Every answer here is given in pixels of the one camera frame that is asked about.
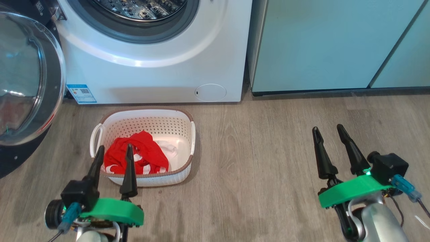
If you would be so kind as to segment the white zip tie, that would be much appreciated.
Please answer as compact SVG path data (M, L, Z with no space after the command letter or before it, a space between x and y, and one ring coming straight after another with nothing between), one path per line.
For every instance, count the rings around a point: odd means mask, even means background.
M415 215L415 218L428 230L430 230L430 227L419 217Z

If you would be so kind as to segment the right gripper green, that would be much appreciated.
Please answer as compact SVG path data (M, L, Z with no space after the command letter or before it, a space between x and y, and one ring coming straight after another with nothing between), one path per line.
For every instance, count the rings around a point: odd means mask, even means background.
M328 179L328 188L318 194L321 207L330 208L371 193L393 188L391 184L381 184L373 176L365 175L371 168L370 164L342 124L337 125L337 131L348 154L350 171L358 177L345 182L335 179L338 170L330 161L318 127L314 127L312 132L318 177Z

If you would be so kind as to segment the red garment with white print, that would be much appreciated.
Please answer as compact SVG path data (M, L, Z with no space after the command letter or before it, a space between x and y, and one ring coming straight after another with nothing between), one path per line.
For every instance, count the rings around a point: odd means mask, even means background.
M133 147L134 167L137 175L169 171L169 161L150 133L141 131L130 137L118 137L107 149L103 164L107 173L124 174L127 166L128 145Z

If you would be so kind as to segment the wide teal cabinet grey side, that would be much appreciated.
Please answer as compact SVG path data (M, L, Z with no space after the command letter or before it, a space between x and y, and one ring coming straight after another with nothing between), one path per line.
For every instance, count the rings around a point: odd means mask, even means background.
M422 3L252 0L247 54L252 95L369 90Z

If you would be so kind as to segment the silver metal door hinge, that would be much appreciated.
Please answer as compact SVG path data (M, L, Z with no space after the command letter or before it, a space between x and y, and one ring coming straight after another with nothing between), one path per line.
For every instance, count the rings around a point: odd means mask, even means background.
M46 0L52 21L66 21L67 17L60 6L59 0Z

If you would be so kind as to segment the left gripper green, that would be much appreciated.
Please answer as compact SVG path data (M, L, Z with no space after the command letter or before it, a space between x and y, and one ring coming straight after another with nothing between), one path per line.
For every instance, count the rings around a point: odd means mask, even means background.
M93 159L88 174L83 178L91 184L92 188L98 189L101 166L105 154L105 146L101 145ZM125 160L127 166L123 177L123 183L120 186L121 199L130 199L138 195L137 178L135 171L135 161L132 144L128 144ZM100 198L94 205L93 209L88 212L82 212L80 218L96 218L117 223L123 223L134 226L144 224L144 212L138 205L112 198Z

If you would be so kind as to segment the round white filter cover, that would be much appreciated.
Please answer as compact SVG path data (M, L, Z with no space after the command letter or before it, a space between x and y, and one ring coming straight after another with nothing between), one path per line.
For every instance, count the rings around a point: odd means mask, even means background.
M218 102L225 98L226 89L218 84L204 84L195 89L195 96L203 102Z

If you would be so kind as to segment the stainless steel washing machine drum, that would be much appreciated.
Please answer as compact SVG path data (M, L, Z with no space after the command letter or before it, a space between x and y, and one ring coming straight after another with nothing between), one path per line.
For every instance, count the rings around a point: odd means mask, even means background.
M92 0L106 12L136 23L154 23L178 13L187 0Z

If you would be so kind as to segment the round washing machine door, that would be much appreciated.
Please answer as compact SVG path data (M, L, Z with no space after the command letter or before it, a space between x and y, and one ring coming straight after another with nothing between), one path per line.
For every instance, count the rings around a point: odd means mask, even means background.
M60 42L44 24L0 11L0 179L44 140L66 88Z

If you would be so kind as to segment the white perforated basket brown rim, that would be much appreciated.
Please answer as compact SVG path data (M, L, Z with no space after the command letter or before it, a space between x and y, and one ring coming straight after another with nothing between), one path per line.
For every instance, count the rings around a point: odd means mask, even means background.
M169 158L169 171L137 176L138 187L170 186L184 182L191 172L195 153L196 126L192 116L180 109L142 108L114 111L101 119L90 138L90 156L95 157L100 145L109 147L115 138L146 131L154 141L166 141L177 148Z

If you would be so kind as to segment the blue energy label sticker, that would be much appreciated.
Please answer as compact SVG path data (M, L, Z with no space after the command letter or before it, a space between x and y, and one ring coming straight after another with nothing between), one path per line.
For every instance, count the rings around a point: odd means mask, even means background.
M66 84L67 89L78 104L97 103L90 89L85 84Z

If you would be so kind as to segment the white front-load washing machine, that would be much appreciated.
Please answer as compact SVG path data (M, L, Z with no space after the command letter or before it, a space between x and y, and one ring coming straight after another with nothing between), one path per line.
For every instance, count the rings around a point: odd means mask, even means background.
M218 102L241 101L252 0L200 0L181 34L149 44L108 37L59 2L66 84L87 85L94 104L203 102L195 89L204 84L226 89Z

